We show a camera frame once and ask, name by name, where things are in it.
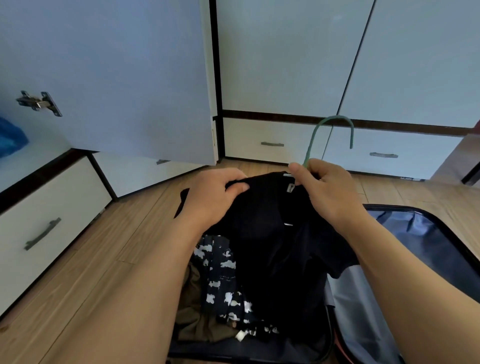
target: white drawer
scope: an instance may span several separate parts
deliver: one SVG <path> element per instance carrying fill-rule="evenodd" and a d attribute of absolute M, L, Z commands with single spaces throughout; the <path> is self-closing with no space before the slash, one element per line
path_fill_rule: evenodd
<path fill-rule="evenodd" d="M 173 161 L 157 164 L 158 159 L 104 152 L 94 153 L 93 156 L 118 197 L 203 166 Z"/>
<path fill-rule="evenodd" d="M 110 200 L 92 165 L 83 158 L 0 216 L 0 314 Z M 60 222 L 43 239 L 24 249 L 58 218 Z"/>
<path fill-rule="evenodd" d="M 227 157 L 303 163 L 315 125 L 247 119 L 223 119 Z M 321 159 L 331 126 L 317 130 L 310 156 Z"/>
<path fill-rule="evenodd" d="M 461 137 L 334 127 L 324 160 L 347 170 L 429 179 L 462 140 Z"/>

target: wardrobe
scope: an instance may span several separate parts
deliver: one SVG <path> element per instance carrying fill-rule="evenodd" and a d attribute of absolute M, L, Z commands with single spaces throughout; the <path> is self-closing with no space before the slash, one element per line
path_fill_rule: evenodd
<path fill-rule="evenodd" d="M 429 179 L 480 118 L 479 11 L 474 0 L 4 1 L 0 116 L 30 144 L 0 159 L 0 313 L 111 200 L 224 157 L 302 162 L 331 115 L 353 120 L 353 148 L 333 120 L 311 157 Z M 61 116 L 20 106 L 21 91 L 47 92 Z"/>

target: blue bag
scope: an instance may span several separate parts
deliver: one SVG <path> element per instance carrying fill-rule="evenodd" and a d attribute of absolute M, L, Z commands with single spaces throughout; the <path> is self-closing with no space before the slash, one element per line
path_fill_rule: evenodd
<path fill-rule="evenodd" d="M 0 118 L 0 158 L 15 153 L 27 144 L 28 138 L 19 127 Z"/>

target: laminate flooring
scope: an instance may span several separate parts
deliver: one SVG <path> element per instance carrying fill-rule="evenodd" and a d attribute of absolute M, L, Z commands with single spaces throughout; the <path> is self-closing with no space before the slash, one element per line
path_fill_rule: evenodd
<path fill-rule="evenodd" d="M 223 160 L 248 176 L 287 167 Z M 0 322 L 0 362 L 45 364 L 118 286 L 173 219 L 199 171 L 111 204 Z M 480 189 L 354 174 L 364 203 L 419 207 L 439 217 L 480 258 Z"/>

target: open suitcase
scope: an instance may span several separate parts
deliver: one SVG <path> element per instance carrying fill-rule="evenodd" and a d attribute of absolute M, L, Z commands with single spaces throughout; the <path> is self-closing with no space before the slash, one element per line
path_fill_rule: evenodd
<path fill-rule="evenodd" d="M 480 303 L 479 260 L 436 216 L 406 206 L 365 208 L 422 262 Z M 328 277 L 325 310 L 330 334 L 321 353 L 273 336 L 268 342 L 255 337 L 216 343 L 172 339 L 168 356 L 210 362 L 306 364 L 321 363 L 335 350 L 340 363 L 404 363 L 360 266 L 347 268 L 338 279 Z"/>

